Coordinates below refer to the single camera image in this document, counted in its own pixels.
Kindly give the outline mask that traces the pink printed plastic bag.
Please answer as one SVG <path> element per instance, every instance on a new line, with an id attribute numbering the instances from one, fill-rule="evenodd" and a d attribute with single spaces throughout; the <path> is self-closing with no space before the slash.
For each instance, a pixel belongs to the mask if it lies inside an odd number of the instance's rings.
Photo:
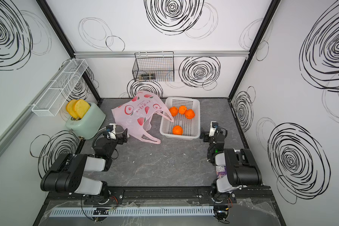
<path id="1" fill-rule="evenodd" d="M 131 101 L 112 109 L 112 114 L 115 123 L 127 130 L 131 137 L 152 144 L 161 143 L 160 139 L 148 133 L 152 116 L 157 114 L 174 122 L 172 114 L 160 97 L 144 90 L 139 91 Z"/>

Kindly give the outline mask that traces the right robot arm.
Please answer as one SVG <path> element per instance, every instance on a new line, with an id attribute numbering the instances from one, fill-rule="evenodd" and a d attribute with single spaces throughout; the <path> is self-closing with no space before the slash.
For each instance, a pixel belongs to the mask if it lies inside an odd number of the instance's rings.
<path id="1" fill-rule="evenodd" d="M 226 174 L 214 180 L 211 197 L 221 203 L 220 195 L 229 194 L 250 186 L 261 186 L 262 175 L 250 149 L 225 148 L 228 131 L 216 122 L 211 123 L 210 131 L 202 132 L 200 138 L 209 144 L 207 161 L 216 167 L 224 167 Z"/>

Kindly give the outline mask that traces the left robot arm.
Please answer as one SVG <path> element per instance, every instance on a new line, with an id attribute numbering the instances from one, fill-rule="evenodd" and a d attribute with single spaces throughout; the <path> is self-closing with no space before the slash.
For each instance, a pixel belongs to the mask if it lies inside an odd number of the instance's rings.
<path id="1" fill-rule="evenodd" d="M 113 199 L 119 204 L 118 197 L 113 196 L 105 181 L 84 177 L 85 172 L 106 172 L 110 169 L 117 145 L 128 142 L 128 130 L 125 129 L 117 136 L 109 126 L 98 133 L 92 142 L 94 155 L 61 154 L 44 177 L 41 179 L 42 191 L 55 193 L 76 193 L 98 198 L 98 204 L 105 205 Z"/>

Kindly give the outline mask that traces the orange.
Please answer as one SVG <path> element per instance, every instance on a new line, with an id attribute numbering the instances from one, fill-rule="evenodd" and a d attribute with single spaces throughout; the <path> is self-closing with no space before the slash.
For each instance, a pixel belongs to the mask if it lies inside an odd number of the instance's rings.
<path id="1" fill-rule="evenodd" d="M 193 119 L 194 117 L 195 117 L 195 112 L 194 112 L 194 110 L 193 109 L 188 109 L 188 110 L 186 110 L 185 111 L 185 117 L 187 118 L 187 119 Z"/>
<path id="2" fill-rule="evenodd" d="M 186 106 L 182 105 L 179 107 L 179 110 L 178 110 L 179 114 L 184 115 L 186 111 L 187 111 Z"/>
<path id="3" fill-rule="evenodd" d="M 175 117 L 179 113 L 179 110 L 173 106 L 169 109 L 169 112 L 171 113 L 172 117 Z"/>
<path id="4" fill-rule="evenodd" d="M 179 136 L 182 136 L 183 135 L 183 129 L 181 126 L 177 125 L 177 126 L 174 126 L 173 129 L 172 129 L 172 134 L 173 135 L 179 135 Z"/>

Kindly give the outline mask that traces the white perforated plastic basket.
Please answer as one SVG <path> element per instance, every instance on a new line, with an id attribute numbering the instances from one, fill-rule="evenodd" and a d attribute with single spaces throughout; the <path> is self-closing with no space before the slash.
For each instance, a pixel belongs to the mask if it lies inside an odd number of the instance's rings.
<path id="1" fill-rule="evenodd" d="M 200 137 L 201 116 L 200 116 L 200 102 L 197 99 L 183 98 L 183 97 L 169 97 L 165 101 L 168 109 L 171 107 L 186 106 L 187 109 L 193 110 L 195 116 L 193 119 L 188 119 L 185 115 L 178 113 L 174 116 L 174 121 L 165 119 L 161 120 L 160 133 L 167 138 L 193 140 Z M 175 126 L 180 126 L 183 129 L 183 135 L 175 135 L 172 130 Z"/>

